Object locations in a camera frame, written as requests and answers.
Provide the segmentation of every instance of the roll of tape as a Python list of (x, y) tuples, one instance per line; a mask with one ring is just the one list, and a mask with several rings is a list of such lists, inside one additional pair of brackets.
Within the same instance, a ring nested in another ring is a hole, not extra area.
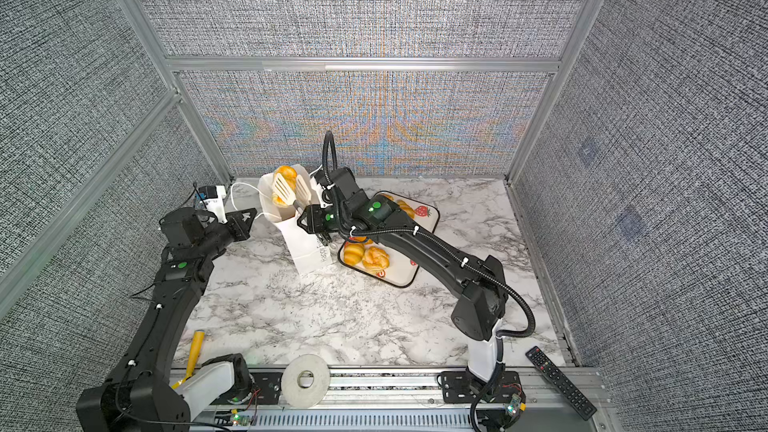
[[(304, 372), (312, 373), (312, 385), (302, 387), (299, 377)], [(318, 404), (326, 396), (328, 386), (331, 383), (331, 372), (328, 364), (320, 357), (307, 354), (295, 358), (283, 372), (280, 385), (283, 388), (283, 397), (296, 408), (309, 408)]]

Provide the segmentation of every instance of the marble tabletop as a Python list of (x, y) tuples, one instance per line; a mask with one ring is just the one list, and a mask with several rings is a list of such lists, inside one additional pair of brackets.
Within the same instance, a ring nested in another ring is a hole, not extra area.
[[(358, 183), (369, 194), (389, 190), (433, 204), (441, 215), (436, 235), (480, 258), (493, 254), (504, 264), (507, 283), (536, 317), (533, 336), (504, 340), (507, 366), (529, 366), (524, 352), (534, 345), (564, 365), (501, 179), (358, 178)], [(250, 187), (235, 186), (234, 198), (238, 208), (260, 208)], [(302, 354), (344, 365), (467, 363), (466, 336), (451, 322), (456, 299), (427, 271), (419, 270), (408, 288), (338, 263), (300, 274), (282, 235), (264, 217), (255, 221), (251, 235), (214, 262), (206, 293), (181, 336), (175, 367), (186, 365), (198, 329), (206, 332), (198, 364), (237, 352), (251, 366), (288, 364)], [(507, 302), (503, 323), (504, 328), (525, 327), (513, 300)]]

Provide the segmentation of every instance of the black remote control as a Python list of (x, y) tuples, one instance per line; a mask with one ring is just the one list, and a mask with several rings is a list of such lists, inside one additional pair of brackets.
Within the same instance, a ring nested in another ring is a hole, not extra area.
[(533, 365), (544, 374), (553, 386), (560, 389), (562, 395), (568, 399), (568, 402), (571, 403), (571, 407), (576, 409), (582, 419), (589, 420), (589, 418), (598, 411), (589, 399), (581, 393), (581, 390), (565, 377), (565, 374), (562, 373), (560, 367), (552, 364), (552, 361), (549, 360), (549, 357), (547, 357), (540, 348), (534, 347), (528, 352), (525, 352), (525, 357), (533, 362)]

